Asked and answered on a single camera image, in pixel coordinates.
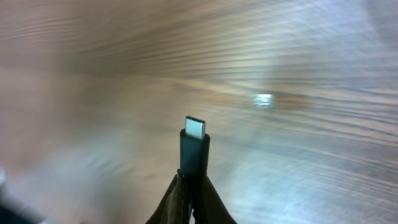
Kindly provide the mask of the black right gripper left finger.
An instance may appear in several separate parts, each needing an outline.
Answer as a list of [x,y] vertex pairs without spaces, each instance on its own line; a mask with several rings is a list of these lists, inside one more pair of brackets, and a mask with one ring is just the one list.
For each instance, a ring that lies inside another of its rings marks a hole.
[[162,200],[146,224],[187,224],[189,221],[187,178],[177,170]]

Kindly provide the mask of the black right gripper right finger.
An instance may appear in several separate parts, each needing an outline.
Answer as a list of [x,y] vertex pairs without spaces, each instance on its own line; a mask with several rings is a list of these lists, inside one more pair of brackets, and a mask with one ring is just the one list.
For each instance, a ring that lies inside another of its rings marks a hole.
[[191,189],[195,224],[236,224],[208,176],[195,178]]

